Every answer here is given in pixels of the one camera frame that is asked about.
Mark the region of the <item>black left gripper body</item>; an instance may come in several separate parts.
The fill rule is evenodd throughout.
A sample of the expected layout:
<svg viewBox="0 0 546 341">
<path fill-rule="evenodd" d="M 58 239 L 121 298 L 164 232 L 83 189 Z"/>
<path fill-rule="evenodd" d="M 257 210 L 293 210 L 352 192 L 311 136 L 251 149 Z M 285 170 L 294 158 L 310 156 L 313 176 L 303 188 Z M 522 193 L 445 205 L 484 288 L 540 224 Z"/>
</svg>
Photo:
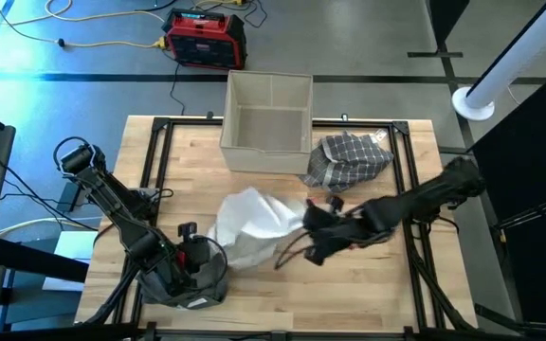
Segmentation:
<svg viewBox="0 0 546 341">
<path fill-rule="evenodd" d="M 177 227 L 182 238 L 174 251 L 174 265 L 177 267 L 181 284 L 211 284 L 209 242 L 196 234 L 197 223 L 189 222 Z"/>
</svg>

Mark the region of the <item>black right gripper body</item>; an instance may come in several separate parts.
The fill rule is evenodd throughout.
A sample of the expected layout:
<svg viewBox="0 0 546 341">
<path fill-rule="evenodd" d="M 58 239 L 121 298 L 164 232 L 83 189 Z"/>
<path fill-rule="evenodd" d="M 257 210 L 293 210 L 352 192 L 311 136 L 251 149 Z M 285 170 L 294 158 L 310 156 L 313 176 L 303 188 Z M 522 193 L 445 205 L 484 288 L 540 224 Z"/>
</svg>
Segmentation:
<svg viewBox="0 0 546 341">
<path fill-rule="evenodd" d="M 347 248 L 365 248 L 388 240 L 388 231 L 376 232 L 371 230 L 365 218 L 341 215 L 344 201 L 338 196 L 329 196 L 326 203 L 330 206 L 329 221 L 318 235 L 311 238 L 312 245 L 304 251 L 304 257 L 321 266 L 324 261 L 336 252 Z M 313 200 L 306 200 L 306 208 L 317 206 Z"/>
</svg>

